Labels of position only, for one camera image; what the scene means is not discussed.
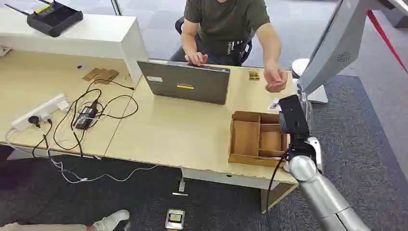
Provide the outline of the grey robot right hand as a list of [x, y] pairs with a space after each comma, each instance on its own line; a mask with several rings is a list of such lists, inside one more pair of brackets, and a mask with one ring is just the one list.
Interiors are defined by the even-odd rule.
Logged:
[[312, 157], [314, 148], [306, 142], [310, 137], [310, 128], [298, 96], [287, 96], [280, 99], [278, 104], [281, 130], [290, 136], [288, 159], [299, 155]]

